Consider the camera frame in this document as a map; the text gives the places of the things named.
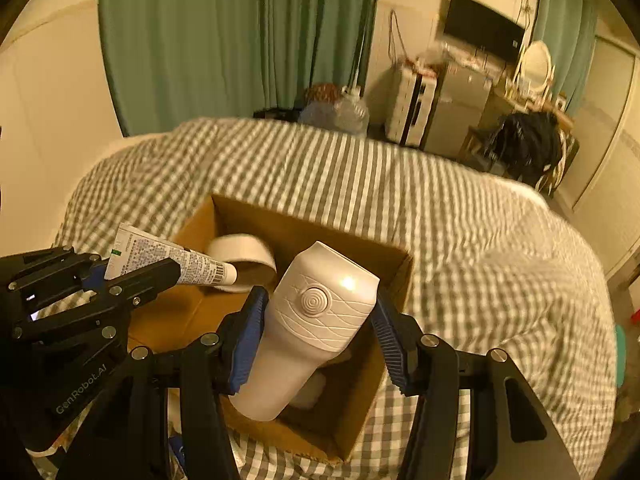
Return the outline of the white suitcase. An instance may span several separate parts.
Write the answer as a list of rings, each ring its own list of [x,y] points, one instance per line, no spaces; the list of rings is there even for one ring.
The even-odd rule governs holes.
[[[395,144],[420,148],[437,88],[437,75],[408,63],[394,71],[384,131]]]

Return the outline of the green curtain right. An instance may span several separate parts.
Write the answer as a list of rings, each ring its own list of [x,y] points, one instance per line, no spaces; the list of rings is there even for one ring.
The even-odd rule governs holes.
[[[538,0],[533,40],[549,49],[555,73],[552,96],[566,97],[565,113],[582,104],[597,26],[596,0]]]

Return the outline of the green curtain left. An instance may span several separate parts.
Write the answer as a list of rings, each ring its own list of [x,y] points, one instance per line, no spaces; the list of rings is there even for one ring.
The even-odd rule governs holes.
[[[98,0],[127,136],[291,108],[314,84],[363,84],[378,0]]]

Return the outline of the white oval vanity mirror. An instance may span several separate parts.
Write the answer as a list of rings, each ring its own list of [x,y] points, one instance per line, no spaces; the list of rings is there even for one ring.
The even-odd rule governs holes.
[[[554,65],[548,46],[533,41],[523,52],[516,66],[513,84],[523,99],[544,96],[554,76]]]

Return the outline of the white tape roll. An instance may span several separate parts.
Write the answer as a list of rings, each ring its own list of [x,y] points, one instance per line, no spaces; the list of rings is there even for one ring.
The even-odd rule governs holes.
[[[269,246],[250,234],[230,234],[214,238],[207,247],[214,260],[235,267],[233,284],[217,285],[223,292],[249,292],[253,286],[268,286],[277,277],[277,266]]]

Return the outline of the green curtain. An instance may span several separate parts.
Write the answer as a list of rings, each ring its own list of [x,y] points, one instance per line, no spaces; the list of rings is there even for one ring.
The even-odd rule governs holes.
[[[596,0],[538,0],[533,40],[549,49],[555,73],[552,96],[566,97],[565,113],[582,104],[597,26]]]
[[[363,84],[378,0],[98,0],[127,136],[291,108],[314,84]]]

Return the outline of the white electric device bottle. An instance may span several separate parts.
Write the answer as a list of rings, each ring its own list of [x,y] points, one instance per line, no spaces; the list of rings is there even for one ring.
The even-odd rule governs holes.
[[[275,419],[308,379],[350,344],[376,304],[380,279],[317,240],[269,298],[247,382],[230,398],[243,416]]]

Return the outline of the brown cardboard box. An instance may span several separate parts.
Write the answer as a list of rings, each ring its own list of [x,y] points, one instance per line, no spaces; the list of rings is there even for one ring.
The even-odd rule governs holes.
[[[329,464],[348,460],[385,373],[371,312],[379,289],[405,307],[413,270],[402,249],[270,209],[210,196],[180,246],[239,266],[233,292],[179,285],[132,316],[130,344],[178,350],[240,310],[263,264],[266,328],[250,378],[224,420],[264,445]]]

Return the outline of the large clear water bottle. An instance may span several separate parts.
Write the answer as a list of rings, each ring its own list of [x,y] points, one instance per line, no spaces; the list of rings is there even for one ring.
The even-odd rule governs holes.
[[[334,127],[336,130],[365,138],[369,127],[370,112],[360,96],[360,88],[344,86],[334,105]]]

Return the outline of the grey checkered duvet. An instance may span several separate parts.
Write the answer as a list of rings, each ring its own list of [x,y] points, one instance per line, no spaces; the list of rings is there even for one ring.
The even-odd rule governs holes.
[[[103,255],[122,222],[169,238],[212,194],[405,248],[418,323],[460,350],[506,350],[578,474],[596,475],[614,420],[614,318],[598,257],[553,211],[505,180],[393,144],[198,118],[94,166],[55,240]]]

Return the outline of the silver mini fridge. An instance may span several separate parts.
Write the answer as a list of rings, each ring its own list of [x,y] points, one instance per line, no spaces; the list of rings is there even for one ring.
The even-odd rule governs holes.
[[[457,158],[469,128],[480,121],[491,87],[491,79],[477,70],[456,62],[442,64],[422,150]]]

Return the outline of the black wall television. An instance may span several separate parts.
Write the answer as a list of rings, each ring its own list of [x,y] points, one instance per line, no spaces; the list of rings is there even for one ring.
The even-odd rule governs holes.
[[[475,0],[449,0],[442,31],[504,62],[518,62],[525,29]]]

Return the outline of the white louvered wardrobe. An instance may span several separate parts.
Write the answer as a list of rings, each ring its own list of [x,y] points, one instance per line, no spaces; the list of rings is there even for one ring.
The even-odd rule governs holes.
[[[555,199],[609,278],[639,250],[639,52],[599,36]]]

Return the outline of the brown patterned bag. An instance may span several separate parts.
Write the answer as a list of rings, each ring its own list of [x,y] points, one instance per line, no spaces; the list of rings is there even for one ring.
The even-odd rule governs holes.
[[[342,88],[336,84],[322,82],[313,84],[304,91],[305,104],[326,103],[334,105],[342,98]]]

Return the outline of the black clothes pile on chair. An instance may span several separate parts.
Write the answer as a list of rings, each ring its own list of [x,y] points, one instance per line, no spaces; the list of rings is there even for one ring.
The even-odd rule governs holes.
[[[558,118],[549,112],[509,114],[489,133],[484,148],[510,177],[534,188],[561,161]]]

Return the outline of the wooden dressing table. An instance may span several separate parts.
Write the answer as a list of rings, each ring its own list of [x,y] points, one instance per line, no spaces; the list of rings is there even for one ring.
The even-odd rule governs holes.
[[[560,129],[568,136],[568,158],[573,160],[578,153],[579,142],[572,136],[574,120],[570,116],[567,116],[549,101],[544,101],[541,104],[527,101],[525,104],[521,104],[514,99],[507,98],[501,91],[491,90],[484,110],[480,115],[480,121],[476,126],[471,126],[468,129],[468,133],[459,148],[456,161],[465,162],[472,153],[475,153],[484,141],[485,132],[500,125],[503,118],[512,113],[529,112],[549,112],[556,117]]]

